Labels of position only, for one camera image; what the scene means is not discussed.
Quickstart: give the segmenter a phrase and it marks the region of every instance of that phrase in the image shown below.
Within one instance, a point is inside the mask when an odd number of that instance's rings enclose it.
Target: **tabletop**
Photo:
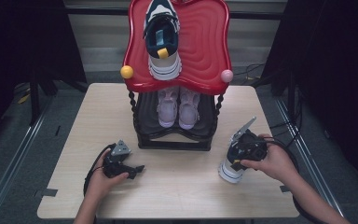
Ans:
[[[124,84],[96,83],[89,90],[57,162],[37,214],[41,218],[75,218],[83,200],[83,184],[95,158],[109,144],[122,139],[131,149],[124,161],[145,165],[135,179],[115,186],[102,201],[97,217],[154,218],[254,218],[297,217],[290,192],[281,182],[261,171],[247,169],[238,184],[217,172],[226,157],[228,141],[253,116],[253,133],[270,133],[261,104],[252,87],[229,86],[210,151],[140,149],[133,128],[128,90]],[[188,141],[180,134],[164,141]]]

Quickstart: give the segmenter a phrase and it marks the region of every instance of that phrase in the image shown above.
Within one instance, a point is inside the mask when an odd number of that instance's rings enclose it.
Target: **dark blue sneaker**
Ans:
[[[146,11],[144,39],[150,74],[155,79],[174,79],[182,70],[177,52],[179,29],[179,19],[172,3],[169,0],[153,0]]]

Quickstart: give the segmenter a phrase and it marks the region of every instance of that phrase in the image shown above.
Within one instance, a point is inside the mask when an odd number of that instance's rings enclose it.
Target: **red plastic tray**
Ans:
[[[130,5],[130,41],[123,65],[131,66],[134,73],[131,78],[125,79],[127,88],[148,92],[179,85],[204,94],[225,93],[228,83],[222,81],[221,73],[231,70],[226,3],[222,0],[172,2],[180,22],[178,53],[182,60],[182,72],[175,79],[161,81],[149,73],[143,39],[145,13],[150,2],[132,0]]]

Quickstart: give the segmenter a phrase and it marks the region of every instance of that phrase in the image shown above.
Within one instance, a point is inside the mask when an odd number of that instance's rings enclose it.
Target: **orange ball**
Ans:
[[[131,66],[129,65],[124,65],[123,67],[121,67],[120,69],[120,74],[123,78],[132,78],[133,76],[133,69]]]

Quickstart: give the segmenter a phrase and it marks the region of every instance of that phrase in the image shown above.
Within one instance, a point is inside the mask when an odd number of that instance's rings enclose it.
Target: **light purple sneaker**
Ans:
[[[173,126],[177,115],[179,87],[168,87],[158,91],[158,122],[164,128]]]
[[[192,129],[200,119],[200,93],[187,88],[180,88],[179,125],[185,130]]]

